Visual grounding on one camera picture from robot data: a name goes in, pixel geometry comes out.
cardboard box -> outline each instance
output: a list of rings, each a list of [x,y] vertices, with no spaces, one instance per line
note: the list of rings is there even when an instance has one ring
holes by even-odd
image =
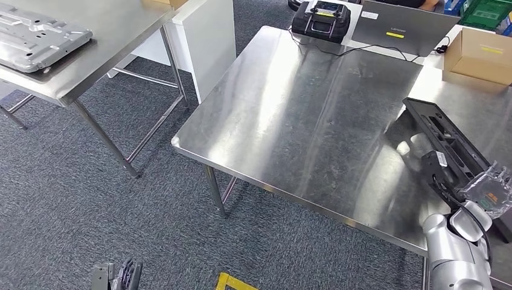
[[[464,76],[451,71],[443,71],[442,80],[491,95],[501,94],[508,90],[507,85],[501,85],[499,83],[489,82],[488,80],[483,79],[476,79],[474,77]]]
[[[444,70],[508,86],[512,38],[463,28],[444,55]]]

carpet floor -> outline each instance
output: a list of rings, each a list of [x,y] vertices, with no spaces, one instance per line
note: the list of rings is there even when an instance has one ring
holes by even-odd
[[[285,0],[235,0],[234,10],[237,53],[262,25],[287,28],[293,16]],[[128,69],[171,80],[145,59]],[[194,102],[191,76],[182,80]],[[80,100],[128,153],[176,94],[120,74]],[[222,271],[259,289],[420,289],[421,257],[248,183],[219,218],[202,166],[170,145],[192,110],[179,104],[136,159],[140,179],[73,108],[35,99],[17,113],[26,132],[0,118],[0,289],[90,289],[95,263],[126,257],[144,262],[142,290],[214,289]]]

person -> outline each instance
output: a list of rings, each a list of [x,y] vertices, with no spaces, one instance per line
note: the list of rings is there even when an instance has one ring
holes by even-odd
[[[427,11],[434,11],[439,0],[378,0],[393,5],[400,5],[411,8],[418,8]]]

table leg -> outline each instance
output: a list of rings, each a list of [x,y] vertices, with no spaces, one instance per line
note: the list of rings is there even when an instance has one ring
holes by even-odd
[[[421,290],[430,289],[430,272],[429,272],[429,259],[423,257],[423,276],[421,279]]]
[[[139,145],[137,145],[137,147],[135,148],[135,150],[132,152],[132,154],[130,154],[130,156],[128,156],[128,158],[126,158],[126,160],[128,161],[128,163],[132,163],[133,160],[135,159],[135,157],[137,157],[137,155],[139,155],[139,153],[141,152],[141,150],[144,148],[144,146],[149,142],[149,140],[154,136],[154,134],[156,133],[156,131],[160,128],[160,126],[162,126],[162,124],[164,123],[164,121],[167,119],[167,117],[169,117],[169,115],[171,114],[171,112],[174,110],[174,108],[176,107],[176,105],[178,105],[179,101],[181,101],[181,99],[183,98],[183,96],[179,96],[176,100],[174,100],[174,102],[171,104],[171,106],[167,109],[167,111],[160,117],[160,119],[158,120],[158,122],[156,122],[156,124],[151,128],[151,130],[149,131],[149,133],[144,137],[144,139],[142,139],[142,141],[139,143]]]
[[[83,106],[83,104],[76,100],[73,105],[77,108],[78,113],[84,118],[84,120],[87,122],[87,124],[94,130],[94,132],[100,137],[100,139],[107,145],[107,147],[110,149],[110,151],[115,155],[116,159],[121,163],[121,165],[128,170],[130,175],[133,177],[139,177],[139,173],[135,171],[135,169],[132,167],[128,161],[124,158],[121,151],[117,148],[117,146],[112,142],[112,140],[109,138],[107,133],[101,128],[101,126],[92,118],[91,114],[87,109]]]
[[[15,122],[16,125],[18,126],[18,128],[23,129],[23,130],[27,130],[27,127],[23,123],[21,123],[21,121],[18,118],[16,118],[13,114],[9,113],[9,111],[6,110],[4,107],[0,106],[0,112],[4,113],[4,115],[7,118],[9,118],[13,122]]]
[[[19,103],[14,105],[12,108],[10,108],[8,111],[11,114],[14,114],[17,112],[21,107],[25,106],[28,102],[32,101],[36,96],[35,95],[28,95],[23,100],[21,100]]]
[[[179,77],[178,67],[176,66],[176,61],[174,59],[173,49],[171,47],[171,42],[169,41],[169,37],[167,37],[167,29],[165,25],[160,28],[160,34],[162,35],[162,39],[164,40],[165,51],[167,52],[167,57],[169,58],[169,62],[171,63],[171,67],[173,69],[174,78],[176,79],[176,84],[178,85],[178,90],[180,95],[183,96],[183,100],[185,101],[185,108],[188,108],[188,100],[185,95],[185,89],[183,88],[183,84],[181,83],[181,78]]]
[[[210,191],[213,196],[213,200],[215,205],[219,209],[219,214],[221,217],[226,217],[226,212],[224,211],[224,205],[222,204],[222,197],[220,196],[219,186],[217,185],[217,179],[215,178],[215,172],[213,172],[213,168],[205,164],[205,172],[208,183],[210,184]]]

stainless steel table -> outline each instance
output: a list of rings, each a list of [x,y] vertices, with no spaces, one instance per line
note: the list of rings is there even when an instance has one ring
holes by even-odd
[[[421,225],[449,209],[420,173],[425,137],[390,141],[405,97],[439,104],[489,160],[512,166],[510,89],[473,91],[443,82],[437,69],[367,51],[336,57],[271,27],[251,40],[172,145],[205,164],[222,215],[240,178],[426,256]],[[223,195],[212,167],[234,176]],[[512,245],[496,236],[491,243],[493,283],[505,288]]]
[[[42,15],[67,21],[88,28],[93,32],[92,40],[61,59],[48,69],[31,74],[17,72],[0,66],[0,79],[14,85],[30,95],[16,106],[6,109],[0,107],[2,113],[19,125],[26,127],[13,114],[28,103],[32,98],[39,97],[57,105],[67,107],[74,105],[80,115],[88,122],[107,147],[116,156],[121,165],[132,176],[138,176],[131,162],[140,153],[149,139],[155,134],[176,105],[187,99],[183,90],[173,53],[164,24],[174,15],[174,9],[166,4],[151,0],[0,0],[17,8],[33,11]],[[160,29],[165,48],[169,57],[176,83],[170,83],[151,77],[142,76],[124,69],[116,69],[115,65],[130,54],[151,34]],[[179,90],[179,96],[165,114],[153,126],[142,142],[127,158],[110,140],[92,115],[78,101],[78,97],[90,88],[109,70],[116,69],[131,76],[140,77],[161,85]]]

